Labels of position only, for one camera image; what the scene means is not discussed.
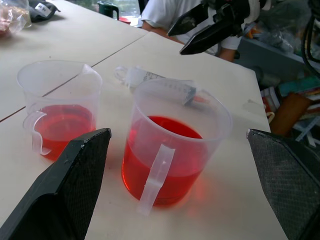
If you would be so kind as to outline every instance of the white table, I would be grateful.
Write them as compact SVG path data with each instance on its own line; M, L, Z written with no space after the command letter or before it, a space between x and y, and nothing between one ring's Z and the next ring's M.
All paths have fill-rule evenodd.
M16 78L25 65L44 60L93 66L147 32L65 0L49 0L61 12L0 39L0 121L25 106Z
M269 131L253 71L206 53L181 56L179 43L154 33L94 67L104 79L97 127L111 128L101 191L88 240L286 240L261 185L246 131ZM139 65L168 78L197 81L230 110L233 131L217 150L190 193L178 205L136 213L138 201L121 179L132 93L113 76L114 68ZM256 104L248 105L248 100ZM25 110L0 123L0 225L50 161L33 153L22 129Z

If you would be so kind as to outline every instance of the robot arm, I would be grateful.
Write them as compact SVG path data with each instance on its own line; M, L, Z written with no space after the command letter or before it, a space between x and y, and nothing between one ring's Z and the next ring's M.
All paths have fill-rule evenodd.
M215 9L215 24L195 33L180 51L182 55L202 53L227 37L241 36L241 24L255 21L260 9L270 6L271 0L203 0L176 20L168 36L186 34L208 18L208 8Z

